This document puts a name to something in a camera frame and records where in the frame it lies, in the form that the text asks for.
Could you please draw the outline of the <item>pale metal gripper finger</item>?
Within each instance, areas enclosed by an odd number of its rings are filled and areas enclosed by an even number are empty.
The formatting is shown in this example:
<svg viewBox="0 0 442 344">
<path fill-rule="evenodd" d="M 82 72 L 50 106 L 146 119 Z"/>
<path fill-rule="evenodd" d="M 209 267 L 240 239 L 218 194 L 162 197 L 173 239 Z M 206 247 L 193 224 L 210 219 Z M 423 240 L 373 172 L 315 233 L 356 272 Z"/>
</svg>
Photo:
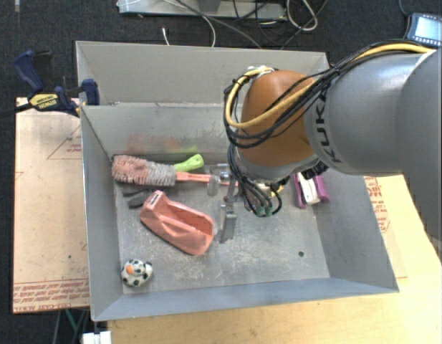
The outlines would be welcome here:
<svg viewBox="0 0 442 344">
<path fill-rule="evenodd" d="M 234 238 L 237 218 L 233 206 L 227 204 L 221 206 L 221 225 L 218 231 L 218 241 L 220 243 L 223 244 Z"/>
<path fill-rule="evenodd" d="M 221 186 L 228 186 L 230 184 L 230 174 L 227 168 L 211 168 L 209 173 L 207 194 L 215 196 Z"/>
</svg>

